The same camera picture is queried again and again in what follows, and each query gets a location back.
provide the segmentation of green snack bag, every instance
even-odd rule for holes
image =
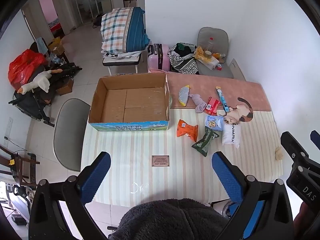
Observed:
[[[217,133],[215,133],[213,130],[211,130],[209,127],[205,127],[205,135],[203,138],[196,142],[194,145],[192,145],[192,148],[196,149],[198,152],[200,152],[204,157],[208,154],[208,147],[210,142],[214,139],[219,137]]]

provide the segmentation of blue printed box side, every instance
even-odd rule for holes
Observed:
[[[90,124],[98,131],[155,131],[167,130],[169,121]]]

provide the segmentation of open cardboard box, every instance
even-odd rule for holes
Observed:
[[[165,73],[99,79],[89,112],[98,131],[167,130],[169,86]]]

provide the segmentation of cat tail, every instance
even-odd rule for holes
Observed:
[[[250,112],[253,113],[252,107],[247,100],[245,100],[243,98],[238,98],[238,101],[244,102],[249,107]]]

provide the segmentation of small red box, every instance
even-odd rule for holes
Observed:
[[[217,115],[217,109],[220,104],[221,102],[219,100],[209,97],[209,102],[204,112],[209,115]]]

